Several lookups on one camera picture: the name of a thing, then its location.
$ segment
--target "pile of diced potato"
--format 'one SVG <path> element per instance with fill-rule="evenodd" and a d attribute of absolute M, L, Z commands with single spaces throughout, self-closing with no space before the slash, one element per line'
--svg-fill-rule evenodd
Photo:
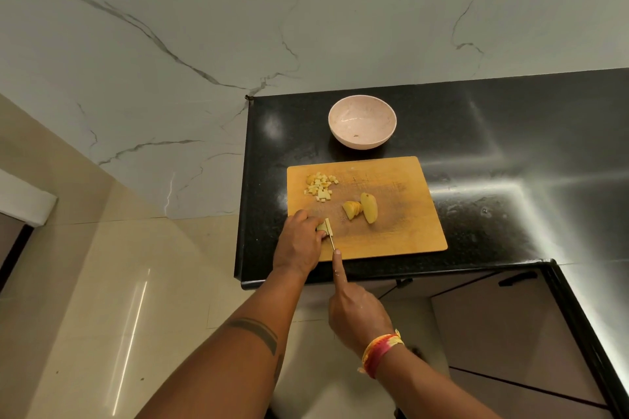
<path fill-rule="evenodd" d="M 328 189 L 332 183 L 338 184 L 338 179 L 335 176 L 326 176 L 317 172 L 311 174 L 306 178 L 306 184 L 308 189 L 304 190 L 304 194 L 313 195 L 316 197 L 317 202 L 326 202 L 326 200 L 332 199 L 332 190 Z"/>

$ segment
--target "beige tile floor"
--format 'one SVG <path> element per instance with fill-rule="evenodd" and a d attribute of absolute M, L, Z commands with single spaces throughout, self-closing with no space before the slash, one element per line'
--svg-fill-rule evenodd
<path fill-rule="evenodd" d="M 233 278 L 238 219 L 164 218 L 3 99 L 0 148 L 0 168 L 60 199 L 0 293 L 0 418 L 132 418 L 251 294 Z M 428 300 L 386 308 L 446 372 Z M 324 308 L 297 312 L 273 407 L 281 418 L 391 417 L 358 366 Z"/>

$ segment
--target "forearm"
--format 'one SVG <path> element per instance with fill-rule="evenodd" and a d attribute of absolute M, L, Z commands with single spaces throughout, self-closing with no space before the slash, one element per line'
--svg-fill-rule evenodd
<path fill-rule="evenodd" d="M 284 360 L 305 279 L 293 269 L 271 272 L 179 366 L 138 418 L 262 417 Z"/>
<path fill-rule="evenodd" d="M 409 419 L 500 419 L 404 345 L 382 356 L 375 377 Z"/>

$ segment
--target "empty bowl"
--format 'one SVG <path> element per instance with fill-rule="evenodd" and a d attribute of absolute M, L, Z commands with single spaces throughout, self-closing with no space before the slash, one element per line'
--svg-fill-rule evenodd
<path fill-rule="evenodd" d="M 334 137 L 347 147 L 372 149 L 391 137 L 397 118 L 380 98 L 353 95 L 334 104 L 328 123 Z"/>

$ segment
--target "yellow cutting board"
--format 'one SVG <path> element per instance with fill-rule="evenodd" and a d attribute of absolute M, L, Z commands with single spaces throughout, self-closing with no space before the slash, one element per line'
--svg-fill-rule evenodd
<path fill-rule="evenodd" d="M 309 174 L 334 175 L 339 184 L 329 187 L 332 200 L 317 202 L 304 194 Z M 291 166 L 286 171 L 288 214 L 306 209 L 311 215 L 328 217 L 334 245 L 344 259 L 362 259 L 448 248 L 429 187 L 416 157 L 390 157 L 368 161 L 330 162 Z M 368 224 L 360 214 L 345 215 L 345 201 L 360 201 L 360 193 L 373 194 L 378 219 Z M 332 260 L 329 240 L 323 242 L 319 261 Z"/>

